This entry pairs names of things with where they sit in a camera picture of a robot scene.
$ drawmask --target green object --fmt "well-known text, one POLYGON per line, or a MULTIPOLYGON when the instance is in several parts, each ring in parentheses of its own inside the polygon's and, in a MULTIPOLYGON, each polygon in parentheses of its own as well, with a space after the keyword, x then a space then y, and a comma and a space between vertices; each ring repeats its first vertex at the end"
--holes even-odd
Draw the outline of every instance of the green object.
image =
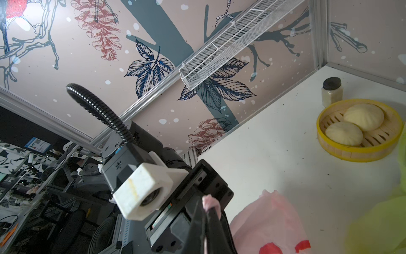
POLYGON ((406 254, 406 127, 399 140, 400 186, 354 222, 346 238, 347 254, 406 254))

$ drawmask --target leaf illustration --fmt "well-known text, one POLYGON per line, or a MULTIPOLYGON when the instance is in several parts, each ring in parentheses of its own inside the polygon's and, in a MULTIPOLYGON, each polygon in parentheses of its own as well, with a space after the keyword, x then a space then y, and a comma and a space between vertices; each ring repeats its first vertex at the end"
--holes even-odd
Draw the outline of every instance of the leaf illustration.
POLYGON ((236 58, 230 59, 220 69, 213 73, 212 78, 231 78, 237 74, 248 63, 242 62, 236 58))
POLYGON ((160 67, 164 72, 169 73, 169 72, 173 71, 173 65, 172 65, 171 62, 170 62, 168 59, 166 59, 166 58, 161 58, 161 59, 159 59, 158 64, 159 64, 159 67, 160 67))
POLYGON ((221 96, 212 84, 205 84, 200 89, 202 101, 207 107, 220 112, 221 96))
POLYGON ((140 76, 147 69, 151 68, 152 63, 148 60, 137 60, 128 66, 128 71, 125 76, 140 76))
POLYGON ((152 69, 146 70, 137 79, 136 82, 136 92, 138 99, 140 99, 144 94, 146 94, 153 86, 153 74, 152 69))
POLYGON ((157 85, 164 77, 164 72, 159 68, 158 64, 156 64, 153 68, 153 84, 157 85))
POLYGON ((182 90, 182 94, 178 100, 188 100, 191 97, 195 96, 198 92, 202 84, 195 87, 192 91, 190 91, 186 86, 182 90))
POLYGON ((143 58, 150 61, 154 60, 153 53, 147 46, 145 46, 142 42, 139 42, 137 38, 135 39, 135 43, 137 44, 138 52, 143 58))
POLYGON ((226 100, 243 100, 255 96, 250 89, 239 81, 227 78, 213 78, 212 84, 217 89, 221 97, 226 100))

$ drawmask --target flexible hose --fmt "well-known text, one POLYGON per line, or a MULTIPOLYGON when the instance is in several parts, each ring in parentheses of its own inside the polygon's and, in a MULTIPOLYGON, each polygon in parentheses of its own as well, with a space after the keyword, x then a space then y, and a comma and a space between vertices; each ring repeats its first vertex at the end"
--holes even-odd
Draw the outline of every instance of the flexible hose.
POLYGON ((115 130, 123 139, 124 143, 134 141, 134 136, 125 127, 120 118, 96 95, 86 88, 73 83, 68 84, 66 90, 68 94, 90 114, 115 130))
POLYGON ((78 172, 78 176, 98 176, 101 175, 99 170, 95 170, 95 171, 80 171, 78 172))

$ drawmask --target white tabletop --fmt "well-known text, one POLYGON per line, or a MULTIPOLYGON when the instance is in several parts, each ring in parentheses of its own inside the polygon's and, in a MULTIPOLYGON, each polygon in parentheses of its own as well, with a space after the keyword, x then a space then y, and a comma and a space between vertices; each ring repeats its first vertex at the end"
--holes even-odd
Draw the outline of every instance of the white tabletop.
POLYGON ((297 209, 313 253, 342 254, 351 222, 399 184, 397 148, 382 160, 354 163, 320 146, 321 87, 333 76, 341 79, 344 99, 381 101, 406 120, 406 92, 323 67, 199 157, 234 191, 225 209, 229 221, 263 189, 277 190, 297 209))

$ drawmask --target black jar lid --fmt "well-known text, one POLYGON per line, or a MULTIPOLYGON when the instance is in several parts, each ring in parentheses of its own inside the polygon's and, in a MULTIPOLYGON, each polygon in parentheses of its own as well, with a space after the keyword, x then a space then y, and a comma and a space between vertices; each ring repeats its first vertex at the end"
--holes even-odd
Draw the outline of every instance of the black jar lid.
POLYGON ((329 90, 329 91, 338 89, 340 86, 341 86, 341 79, 338 77, 331 77, 331 78, 326 79, 323 82, 323 88, 325 90, 329 90))

